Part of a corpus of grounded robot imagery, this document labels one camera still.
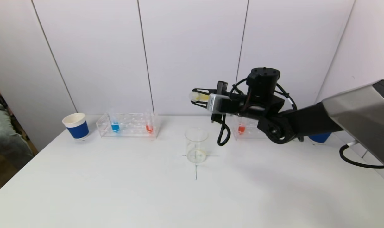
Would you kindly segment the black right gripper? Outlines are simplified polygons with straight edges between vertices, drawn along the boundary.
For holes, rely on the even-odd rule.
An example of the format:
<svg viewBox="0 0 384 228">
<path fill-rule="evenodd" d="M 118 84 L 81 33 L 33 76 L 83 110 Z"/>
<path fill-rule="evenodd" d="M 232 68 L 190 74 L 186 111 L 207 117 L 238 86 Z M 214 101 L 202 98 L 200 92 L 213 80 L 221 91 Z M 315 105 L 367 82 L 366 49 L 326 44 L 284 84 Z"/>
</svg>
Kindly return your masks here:
<svg viewBox="0 0 384 228">
<path fill-rule="evenodd" d="M 211 121 L 225 123 L 224 117 L 227 114 L 238 114 L 241 112 L 246 95 L 238 89 L 238 86 L 245 81 L 239 81 L 227 91 L 227 83 L 219 81 L 217 89 L 195 88 L 192 92 L 202 95 L 211 94 Z M 193 105 L 207 109 L 208 101 L 191 101 Z"/>
</svg>

